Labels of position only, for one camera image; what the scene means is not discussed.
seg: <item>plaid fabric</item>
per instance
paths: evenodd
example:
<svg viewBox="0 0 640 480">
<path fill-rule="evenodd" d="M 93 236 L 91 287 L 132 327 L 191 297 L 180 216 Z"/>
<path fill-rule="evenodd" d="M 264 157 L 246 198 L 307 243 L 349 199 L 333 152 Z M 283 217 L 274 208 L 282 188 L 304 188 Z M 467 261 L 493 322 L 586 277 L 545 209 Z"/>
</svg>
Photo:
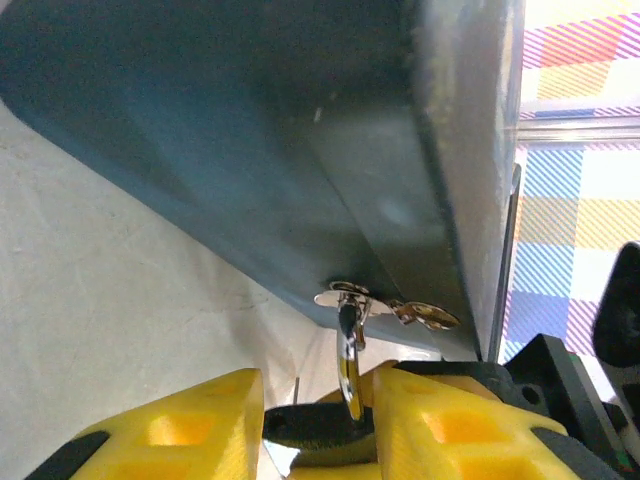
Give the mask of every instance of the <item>plaid fabric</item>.
<svg viewBox="0 0 640 480">
<path fill-rule="evenodd" d="M 639 12 L 637 0 L 527 2 L 521 118 L 640 114 Z"/>
<path fill-rule="evenodd" d="M 591 328 L 620 247 L 640 239 L 640 144 L 517 151 L 524 188 L 501 358 L 538 333 L 593 355 Z"/>
</svg>

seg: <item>metal rod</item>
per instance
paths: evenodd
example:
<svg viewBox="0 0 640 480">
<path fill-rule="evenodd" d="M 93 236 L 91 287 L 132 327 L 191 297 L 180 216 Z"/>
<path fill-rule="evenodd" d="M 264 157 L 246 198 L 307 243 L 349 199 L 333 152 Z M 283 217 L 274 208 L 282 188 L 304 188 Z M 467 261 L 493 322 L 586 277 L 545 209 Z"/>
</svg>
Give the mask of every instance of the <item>metal rod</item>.
<svg viewBox="0 0 640 480">
<path fill-rule="evenodd" d="M 517 138 L 524 144 L 640 142 L 640 117 L 525 120 L 518 124 Z"/>
<path fill-rule="evenodd" d="M 337 333 L 338 380 L 342 397 L 356 427 L 364 423 L 364 406 L 360 392 L 357 329 L 360 308 L 353 295 L 345 295 L 339 306 L 340 328 Z"/>
</svg>

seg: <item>dark gray metal panel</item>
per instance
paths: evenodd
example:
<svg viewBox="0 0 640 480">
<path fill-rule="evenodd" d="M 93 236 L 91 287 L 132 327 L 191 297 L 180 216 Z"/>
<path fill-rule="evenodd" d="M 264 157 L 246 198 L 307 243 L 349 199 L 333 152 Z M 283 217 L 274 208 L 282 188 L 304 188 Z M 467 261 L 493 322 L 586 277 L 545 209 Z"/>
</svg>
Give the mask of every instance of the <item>dark gray metal panel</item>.
<svg viewBox="0 0 640 480">
<path fill-rule="evenodd" d="M 433 1 L 416 12 L 415 108 L 439 160 L 486 358 L 515 155 L 524 1 Z"/>
<path fill-rule="evenodd" d="M 0 94 L 318 323 L 335 312 L 313 296 L 349 280 L 454 313 L 463 326 L 437 347 L 473 358 L 501 257 L 519 33 L 511 2 L 457 3 L 15 0 Z M 464 63 L 474 52 L 486 67 Z M 368 328 L 434 346 L 392 318 Z"/>
</svg>

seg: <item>shiny metal hardware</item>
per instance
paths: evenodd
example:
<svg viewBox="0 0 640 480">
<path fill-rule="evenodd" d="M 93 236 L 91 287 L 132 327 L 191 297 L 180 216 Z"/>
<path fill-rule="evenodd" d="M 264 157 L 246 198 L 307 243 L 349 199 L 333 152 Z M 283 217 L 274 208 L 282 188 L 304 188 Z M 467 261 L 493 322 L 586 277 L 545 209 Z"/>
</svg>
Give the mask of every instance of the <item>shiny metal hardware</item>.
<svg viewBox="0 0 640 480">
<path fill-rule="evenodd" d="M 391 303 L 391 308 L 403 325 L 419 322 L 429 330 L 451 330 L 460 321 L 445 310 L 420 302 Z"/>
<path fill-rule="evenodd" d="M 358 351 L 364 347 L 358 342 L 358 337 L 363 336 L 363 313 L 370 304 L 371 302 L 367 300 L 365 307 L 362 308 L 356 294 L 343 292 L 338 308 L 339 328 L 336 335 L 338 381 L 342 398 L 356 427 L 359 427 L 364 420 L 358 366 Z"/>
<path fill-rule="evenodd" d="M 446 310 L 435 305 L 422 302 L 402 303 L 398 300 L 382 302 L 371 296 L 369 291 L 350 282 L 332 282 L 330 290 L 316 295 L 314 301 L 322 307 L 338 308 L 343 293 L 351 293 L 357 299 L 362 308 L 370 302 L 369 310 L 362 316 L 362 328 L 358 329 L 359 351 L 364 349 L 364 320 L 367 317 L 377 315 L 395 315 L 403 325 L 419 322 L 430 330 L 451 330 L 460 325 L 460 321 Z"/>
<path fill-rule="evenodd" d="M 316 295 L 318 305 L 338 309 L 336 342 L 340 391 L 351 419 L 358 426 L 363 419 L 358 352 L 365 348 L 364 324 L 370 315 L 393 314 L 403 325 L 419 322 L 430 330 L 450 330 L 460 325 L 453 315 L 434 305 L 420 302 L 384 303 L 364 287 L 350 282 L 333 282 L 330 290 Z"/>
</svg>

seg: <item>colorful striped pattern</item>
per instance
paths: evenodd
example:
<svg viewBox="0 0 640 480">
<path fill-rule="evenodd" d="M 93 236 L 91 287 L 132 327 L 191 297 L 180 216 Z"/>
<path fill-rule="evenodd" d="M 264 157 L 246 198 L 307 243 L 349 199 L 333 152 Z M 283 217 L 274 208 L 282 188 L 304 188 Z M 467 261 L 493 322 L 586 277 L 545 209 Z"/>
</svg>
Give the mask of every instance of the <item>colorful striped pattern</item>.
<svg viewBox="0 0 640 480">
<path fill-rule="evenodd" d="M 522 119 L 567 102 L 599 117 L 640 113 L 640 2 L 536 0 L 525 24 Z M 599 108 L 603 98 L 632 106 Z"/>
<path fill-rule="evenodd" d="M 538 333 L 592 356 L 591 328 L 620 247 L 640 239 L 640 144 L 527 151 L 502 360 Z"/>
</svg>

